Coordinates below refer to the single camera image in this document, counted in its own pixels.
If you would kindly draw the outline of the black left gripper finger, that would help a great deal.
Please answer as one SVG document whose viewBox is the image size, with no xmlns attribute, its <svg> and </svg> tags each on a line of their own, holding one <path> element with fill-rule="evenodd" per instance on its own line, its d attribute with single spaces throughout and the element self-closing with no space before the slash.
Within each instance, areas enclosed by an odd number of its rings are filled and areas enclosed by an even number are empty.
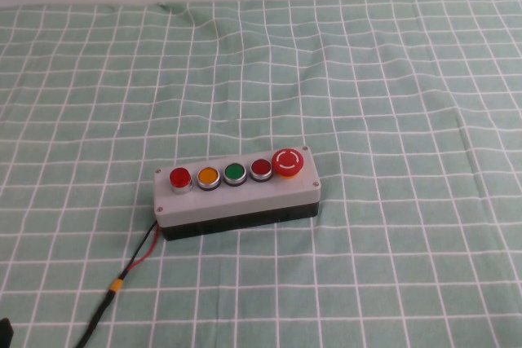
<svg viewBox="0 0 522 348">
<path fill-rule="evenodd" d="M 0 348 L 9 348 L 11 345 L 12 338 L 14 336 L 14 330 L 11 326 L 11 322 L 8 318 L 0 320 Z"/>
</svg>

